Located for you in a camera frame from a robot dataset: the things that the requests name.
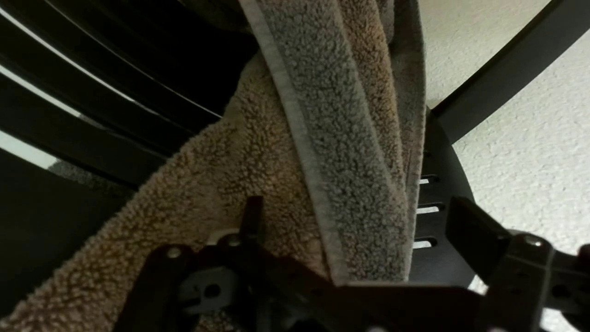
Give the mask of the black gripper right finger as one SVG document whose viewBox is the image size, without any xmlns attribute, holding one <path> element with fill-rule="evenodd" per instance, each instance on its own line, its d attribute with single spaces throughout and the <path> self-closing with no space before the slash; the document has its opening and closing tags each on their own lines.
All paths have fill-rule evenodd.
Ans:
<svg viewBox="0 0 590 332">
<path fill-rule="evenodd" d="M 450 202 L 446 239 L 487 287 L 476 332 L 542 332 L 546 309 L 590 332 L 586 246 L 566 255 L 537 235 L 507 231 L 467 198 Z"/>
</svg>

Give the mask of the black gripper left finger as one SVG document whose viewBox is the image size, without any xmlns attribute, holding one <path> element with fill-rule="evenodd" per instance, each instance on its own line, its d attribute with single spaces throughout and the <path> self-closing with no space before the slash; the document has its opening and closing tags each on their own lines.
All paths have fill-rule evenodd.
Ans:
<svg viewBox="0 0 590 332">
<path fill-rule="evenodd" d="M 153 250 L 125 299 L 114 332 L 192 332 L 205 314 L 242 311 L 253 296 L 221 251 L 256 244 L 262 211 L 264 200 L 249 198 L 240 228 L 212 233 L 199 251 L 181 244 Z"/>
</svg>

